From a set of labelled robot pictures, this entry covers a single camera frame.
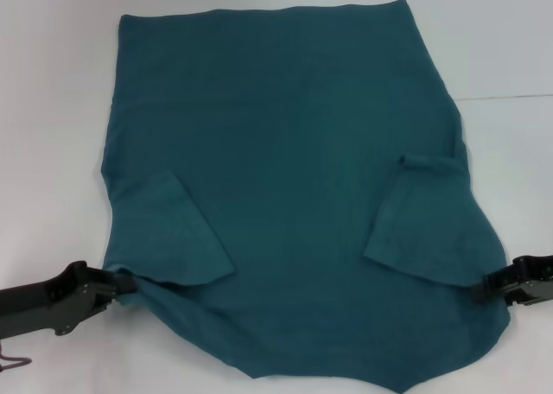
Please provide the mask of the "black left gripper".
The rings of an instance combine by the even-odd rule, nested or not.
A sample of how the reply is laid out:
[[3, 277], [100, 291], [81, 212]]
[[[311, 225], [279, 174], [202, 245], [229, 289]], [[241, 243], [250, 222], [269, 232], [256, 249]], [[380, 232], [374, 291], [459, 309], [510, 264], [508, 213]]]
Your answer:
[[8, 339], [43, 329], [57, 336], [103, 312], [120, 296], [137, 292], [130, 273], [115, 276], [84, 261], [69, 264], [58, 276], [1, 291], [1, 337]]

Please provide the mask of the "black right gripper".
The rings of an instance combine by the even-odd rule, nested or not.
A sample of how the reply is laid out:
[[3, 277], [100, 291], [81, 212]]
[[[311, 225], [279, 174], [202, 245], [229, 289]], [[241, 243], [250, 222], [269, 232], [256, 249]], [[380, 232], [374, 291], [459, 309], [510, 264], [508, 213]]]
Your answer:
[[552, 256], [521, 256], [470, 287], [472, 302], [502, 299], [507, 306], [530, 306], [552, 300]]

